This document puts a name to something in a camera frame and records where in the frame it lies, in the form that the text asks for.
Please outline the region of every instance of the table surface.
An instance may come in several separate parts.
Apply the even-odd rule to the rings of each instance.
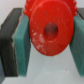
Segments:
[[[15,7],[24,7],[26,0],[0,0],[0,24]],[[84,7],[84,0],[77,0]],[[69,46],[59,55],[47,57],[31,45],[27,77],[5,78],[1,84],[84,84],[76,69]]]

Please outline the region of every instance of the black object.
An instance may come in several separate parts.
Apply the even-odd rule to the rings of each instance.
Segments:
[[[12,35],[19,23],[22,8],[15,8],[8,15],[0,30],[0,55],[6,76],[18,76]]]
[[[78,8],[78,14],[84,19],[84,8]]]

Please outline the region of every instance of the red cylinder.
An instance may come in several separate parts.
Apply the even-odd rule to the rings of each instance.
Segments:
[[[72,12],[66,0],[33,0],[26,4],[30,37],[34,47],[42,54],[54,56],[71,42],[76,11]]]

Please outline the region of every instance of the red object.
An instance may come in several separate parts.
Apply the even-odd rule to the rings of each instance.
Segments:
[[[27,0],[25,9],[34,47],[47,56],[61,53],[73,36],[76,1]]]

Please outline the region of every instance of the red plastic part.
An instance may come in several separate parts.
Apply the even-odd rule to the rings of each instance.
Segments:
[[[73,0],[27,0],[24,13],[30,18],[31,41],[40,53],[57,55],[71,42],[75,5]]]

